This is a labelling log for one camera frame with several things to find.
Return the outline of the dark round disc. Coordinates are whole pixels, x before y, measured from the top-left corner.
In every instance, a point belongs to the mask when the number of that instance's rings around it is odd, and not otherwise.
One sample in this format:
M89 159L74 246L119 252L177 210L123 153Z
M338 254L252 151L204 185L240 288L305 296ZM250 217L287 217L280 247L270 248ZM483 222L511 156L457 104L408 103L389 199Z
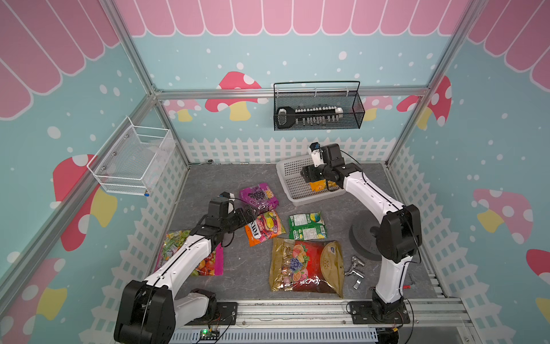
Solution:
M356 215L349 230L349 240L358 255L375 262L382 260L376 245L379 229L380 223L370 211L361 211Z

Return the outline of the white plastic basket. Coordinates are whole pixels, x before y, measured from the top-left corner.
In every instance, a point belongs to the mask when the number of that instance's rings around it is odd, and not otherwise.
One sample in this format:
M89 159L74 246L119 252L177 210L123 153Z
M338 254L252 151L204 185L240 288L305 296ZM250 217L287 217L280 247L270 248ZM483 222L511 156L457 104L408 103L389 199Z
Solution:
M276 163L276 172L283 187L284 193L295 206L303 206L325 199L342 196L345 190L313 192L309 184L303 179L300 172L305 166L312 165L309 155L295 156Z

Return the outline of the yellow orange candy bag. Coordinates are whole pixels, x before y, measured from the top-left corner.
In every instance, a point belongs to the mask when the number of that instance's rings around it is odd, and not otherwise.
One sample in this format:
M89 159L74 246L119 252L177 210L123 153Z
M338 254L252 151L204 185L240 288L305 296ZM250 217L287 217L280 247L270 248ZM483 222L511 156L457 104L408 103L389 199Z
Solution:
M316 182L310 182L309 186L314 193L320 193L324 191L334 192L339 190L339 186L335 182L328 181L326 179Z

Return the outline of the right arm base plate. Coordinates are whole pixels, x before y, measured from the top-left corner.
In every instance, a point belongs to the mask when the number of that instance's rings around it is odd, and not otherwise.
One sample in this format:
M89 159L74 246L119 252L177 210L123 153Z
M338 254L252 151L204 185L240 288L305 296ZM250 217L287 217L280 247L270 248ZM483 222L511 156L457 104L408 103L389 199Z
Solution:
M389 305L379 301L351 301L346 305L346 311L352 317L355 325L408 325L409 312L403 301Z

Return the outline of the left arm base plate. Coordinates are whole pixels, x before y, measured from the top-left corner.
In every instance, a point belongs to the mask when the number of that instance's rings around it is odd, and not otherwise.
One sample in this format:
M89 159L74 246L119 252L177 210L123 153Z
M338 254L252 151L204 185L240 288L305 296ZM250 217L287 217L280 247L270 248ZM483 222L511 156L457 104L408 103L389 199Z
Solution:
M206 315L189 321L186 325L234 325L239 304L237 302L218 302L209 307Z

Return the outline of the green candy bag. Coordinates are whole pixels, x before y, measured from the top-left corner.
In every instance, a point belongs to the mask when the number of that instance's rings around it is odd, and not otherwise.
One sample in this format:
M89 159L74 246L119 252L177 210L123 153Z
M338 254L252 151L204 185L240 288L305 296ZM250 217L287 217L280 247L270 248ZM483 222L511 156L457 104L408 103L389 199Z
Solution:
M293 214L289 217L289 239L309 241L326 238L327 230L321 212Z

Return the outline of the small circuit board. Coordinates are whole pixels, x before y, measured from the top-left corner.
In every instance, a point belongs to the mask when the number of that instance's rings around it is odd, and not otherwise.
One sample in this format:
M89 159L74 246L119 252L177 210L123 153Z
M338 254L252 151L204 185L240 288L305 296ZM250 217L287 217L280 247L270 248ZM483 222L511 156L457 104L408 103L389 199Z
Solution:
M220 331L213 329L203 329L199 333L199 341L218 341L220 337Z

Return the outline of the large gold red candy bag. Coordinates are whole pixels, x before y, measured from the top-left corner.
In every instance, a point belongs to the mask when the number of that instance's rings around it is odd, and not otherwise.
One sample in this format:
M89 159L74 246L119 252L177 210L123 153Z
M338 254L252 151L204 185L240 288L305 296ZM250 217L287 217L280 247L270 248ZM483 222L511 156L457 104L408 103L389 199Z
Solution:
M269 272L271 291L344 296L345 263L338 241L274 239Z

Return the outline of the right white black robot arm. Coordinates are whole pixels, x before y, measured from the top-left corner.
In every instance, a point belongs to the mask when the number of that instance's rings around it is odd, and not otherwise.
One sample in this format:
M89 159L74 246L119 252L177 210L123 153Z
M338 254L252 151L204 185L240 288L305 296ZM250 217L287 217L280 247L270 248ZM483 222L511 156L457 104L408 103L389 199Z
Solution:
M338 144L309 145L312 165L302 169L308 183L334 182L358 199L378 221L370 233L381 258L378 283L372 293L372 307L379 316L405 305L405 274L422 245L421 213L417 206L405 206L368 179L358 162L346 163Z

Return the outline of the silver metal clamp parts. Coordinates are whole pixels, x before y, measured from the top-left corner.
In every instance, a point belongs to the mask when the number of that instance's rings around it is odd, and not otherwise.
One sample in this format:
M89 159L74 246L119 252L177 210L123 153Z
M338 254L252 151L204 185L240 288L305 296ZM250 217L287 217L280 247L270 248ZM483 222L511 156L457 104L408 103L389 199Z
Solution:
M345 272L346 277L355 277L356 281L353 285L353 288L355 290L359 290L360 286L362 285L363 280L365 279L364 273L360 270L360 268L365 267L365 263L358 257L352 256L351 258L351 266L348 269L348 271Z

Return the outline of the pink fruit chewy candy bag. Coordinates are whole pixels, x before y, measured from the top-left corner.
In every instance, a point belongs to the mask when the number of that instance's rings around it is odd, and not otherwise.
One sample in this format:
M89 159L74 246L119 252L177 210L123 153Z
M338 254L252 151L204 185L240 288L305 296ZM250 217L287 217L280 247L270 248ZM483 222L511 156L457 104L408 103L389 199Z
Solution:
M165 236L163 245L157 258L154 271L160 269L183 246L190 235L189 230L169 232ZM220 276L223 275L223 248L221 245L202 260L191 273L192 276Z

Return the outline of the orange Fox's candy bag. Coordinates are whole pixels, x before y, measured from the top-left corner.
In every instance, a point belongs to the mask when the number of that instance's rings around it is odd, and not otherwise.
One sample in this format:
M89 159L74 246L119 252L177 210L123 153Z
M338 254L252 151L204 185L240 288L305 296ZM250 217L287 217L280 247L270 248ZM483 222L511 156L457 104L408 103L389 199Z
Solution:
M245 226L245 231L251 247L286 234L284 224L276 211L260 214Z

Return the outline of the black socket tool set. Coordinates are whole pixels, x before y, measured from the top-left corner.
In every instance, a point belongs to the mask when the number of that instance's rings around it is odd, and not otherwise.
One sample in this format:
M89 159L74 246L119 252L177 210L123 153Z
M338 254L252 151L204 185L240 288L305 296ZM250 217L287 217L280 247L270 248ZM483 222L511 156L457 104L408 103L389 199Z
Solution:
M313 108L280 107L274 115L275 129L286 130L294 126L320 126L336 123L343 118L341 107L324 106Z

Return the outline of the purple grape candy bag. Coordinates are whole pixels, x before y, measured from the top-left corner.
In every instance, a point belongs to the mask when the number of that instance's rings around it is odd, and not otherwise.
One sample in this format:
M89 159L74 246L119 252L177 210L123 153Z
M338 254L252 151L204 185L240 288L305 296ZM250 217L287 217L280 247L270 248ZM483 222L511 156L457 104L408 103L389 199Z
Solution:
M240 190L239 198L257 210L258 214L274 211L279 200L267 183Z

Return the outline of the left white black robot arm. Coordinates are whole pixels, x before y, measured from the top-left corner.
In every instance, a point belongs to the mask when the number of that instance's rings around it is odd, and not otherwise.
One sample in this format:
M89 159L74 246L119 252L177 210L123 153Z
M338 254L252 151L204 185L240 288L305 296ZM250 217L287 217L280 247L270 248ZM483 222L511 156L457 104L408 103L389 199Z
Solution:
M183 246L158 270L142 281L125 286L113 337L118 343L168 343L175 330L193 322L217 322L216 295L194 289L183 298L176 295L199 264L221 246L226 234L253 222L257 211L236 206L231 193L210 200Z

